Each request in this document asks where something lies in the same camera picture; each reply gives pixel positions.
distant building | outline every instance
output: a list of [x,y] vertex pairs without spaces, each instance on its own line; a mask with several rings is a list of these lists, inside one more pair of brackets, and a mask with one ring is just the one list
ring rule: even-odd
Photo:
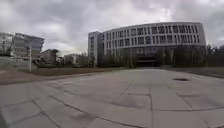
[[152,56],[177,46],[205,48],[203,25],[197,22],[164,22],[115,28],[88,34],[88,56],[94,65],[107,54]]
[[0,32],[0,54],[11,54],[13,34]]
[[36,36],[16,33],[13,38],[13,56],[18,58],[28,58],[29,50],[32,49],[32,59],[40,56],[44,39]]
[[55,63],[55,53],[53,49],[47,49],[40,53],[40,58],[44,59],[44,61],[48,64],[54,64]]
[[65,64],[73,64],[73,65],[76,65],[78,64],[78,57],[80,55],[79,54],[67,54],[67,55],[64,55],[64,63]]
[[32,59],[37,59],[40,56],[43,43],[44,39],[40,37],[0,32],[0,53],[9,53],[16,58],[28,59],[31,48]]

tall building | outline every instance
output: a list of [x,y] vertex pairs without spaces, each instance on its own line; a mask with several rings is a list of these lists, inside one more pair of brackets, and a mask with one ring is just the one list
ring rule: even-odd
[[88,35],[88,55],[97,65],[103,55],[119,55],[129,50],[136,55],[152,55],[159,49],[179,45],[205,47],[203,25],[197,22],[164,22],[115,28]]

grass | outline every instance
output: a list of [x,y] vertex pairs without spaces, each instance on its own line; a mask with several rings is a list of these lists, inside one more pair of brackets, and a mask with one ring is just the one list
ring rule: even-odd
[[173,71],[182,71],[198,75],[224,78],[224,67],[201,67],[201,68],[166,68]]
[[97,72],[111,72],[124,69],[126,68],[38,68],[33,70],[31,73],[39,76],[61,76]]

concrete surface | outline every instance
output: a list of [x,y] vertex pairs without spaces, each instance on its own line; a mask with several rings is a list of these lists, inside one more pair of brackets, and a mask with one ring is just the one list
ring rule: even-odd
[[223,92],[224,79],[139,69],[0,86],[0,109],[9,128],[218,128]]

sky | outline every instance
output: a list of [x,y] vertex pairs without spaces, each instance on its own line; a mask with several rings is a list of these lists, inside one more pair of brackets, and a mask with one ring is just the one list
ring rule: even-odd
[[45,39],[43,50],[87,52],[88,33],[155,22],[201,22],[224,45],[224,0],[0,0],[0,31]]

